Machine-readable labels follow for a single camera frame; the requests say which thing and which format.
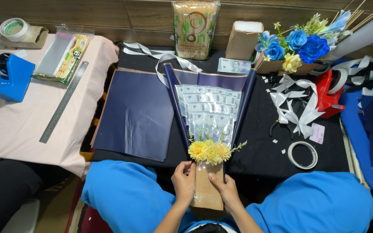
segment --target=white foam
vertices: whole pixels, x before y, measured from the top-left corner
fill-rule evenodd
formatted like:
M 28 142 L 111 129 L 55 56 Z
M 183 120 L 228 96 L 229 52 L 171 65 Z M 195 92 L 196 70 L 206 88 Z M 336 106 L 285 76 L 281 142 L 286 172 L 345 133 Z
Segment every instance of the white foam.
M 260 22 L 235 21 L 234 28 L 236 31 L 263 32 L 263 24 Z

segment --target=cardboard box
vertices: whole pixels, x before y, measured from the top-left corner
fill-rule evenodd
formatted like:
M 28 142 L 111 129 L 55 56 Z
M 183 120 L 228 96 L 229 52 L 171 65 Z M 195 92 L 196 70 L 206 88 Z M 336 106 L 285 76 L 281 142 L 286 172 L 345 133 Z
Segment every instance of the cardboard box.
M 271 72 L 277 72 L 279 76 L 282 76 L 283 74 L 290 74 L 288 71 L 283 70 L 283 63 L 284 61 L 264 61 L 264 53 L 261 52 L 260 57 L 256 64 L 254 65 L 254 68 L 256 68 L 256 71 L 258 74 L 269 74 Z M 307 75 L 310 71 L 312 71 L 317 64 L 306 64 L 303 63 L 302 66 L 297 68 L 297 71 L 292 73 L 294 75 Z
M 227 49 L 225 51 L 225 58 L 240 59 L 248 61 L 257 45 L 259 39 L 259 32 L 238 31 L 235 29 L 235 22 L 232 24 L 230 39 L 228 40 Z
M 1 43 L 7 47 L 13 48 L 29 48 L 41 49 L 46 42 L 49 31 L 44 27 L 31 26 L 31 35 L 20 42 L 8 40 L 5 36 L 1 36 Z
M 195 174 L 195 194 L 191 206 L 223 210 L 224 202 L 218 189 L 211 183 L 208 175 L 214 174 L 219 180 L 224 182 L 224 163 L 215 166 L 197 162 Z

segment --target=leg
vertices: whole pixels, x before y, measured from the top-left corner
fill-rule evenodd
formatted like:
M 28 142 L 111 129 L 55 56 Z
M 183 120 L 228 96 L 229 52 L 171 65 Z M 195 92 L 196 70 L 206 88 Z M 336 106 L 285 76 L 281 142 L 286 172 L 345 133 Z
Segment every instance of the leg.
M 373 199 L 349 172 L 296 174 L 250 215 L 265 232 L 365 233 L 373 219 Z
M 82 199 L 97 209 L 115 233 L 151 233 L 175 202 L 175 196 L 156 183 L 153 168 L 123 161 L 93 162 Z M 179 231 L 196 221 L 190 210 Z
M 40 189 L 43 181 L 20 161 L 0 161 L 0 232 L 22 204 Z

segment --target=woman's left hand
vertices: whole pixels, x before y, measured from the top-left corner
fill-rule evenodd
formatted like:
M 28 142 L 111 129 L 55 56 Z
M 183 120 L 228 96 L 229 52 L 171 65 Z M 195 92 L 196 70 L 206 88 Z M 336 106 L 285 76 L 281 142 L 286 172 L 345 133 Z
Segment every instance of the woman's left hand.
M 181 162 L 171 177 L 175 188 L 176 202 L 188 208 L 195 193 L 196 164 L 192 161 Z

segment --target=metal ruler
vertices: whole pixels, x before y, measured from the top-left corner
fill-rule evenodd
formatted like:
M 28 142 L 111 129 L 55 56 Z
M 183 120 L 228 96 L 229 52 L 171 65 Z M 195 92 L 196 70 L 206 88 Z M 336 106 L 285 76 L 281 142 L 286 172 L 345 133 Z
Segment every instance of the metal ruler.
M 54 115 L 51 118 L 49 124 L 47 125 L 47 128 L 44 130 L 44 133 L 41 136 L 39 142 L 47 143 L 47 141 L 49 140 L 51 133 L 53 132 L 58 120 L 63 114 L 65 107 L 70 101 L 71 95 L 73 95 L 73 92 L 76 89 L 77 85 L 79 84 L 80 79 L 82 78 L 88 65 L 89 63 L 87 61 L 83 61 L 82 64 L 80 65 L 80 68 L 77 70 L 76 74 L 74 75 L 74 78 L 71 80 L 71 83 L 69 87 L 67 88 L 67 91 L 65 91 L 63 98 L 58 104 L 58 107 L 55 110 Z

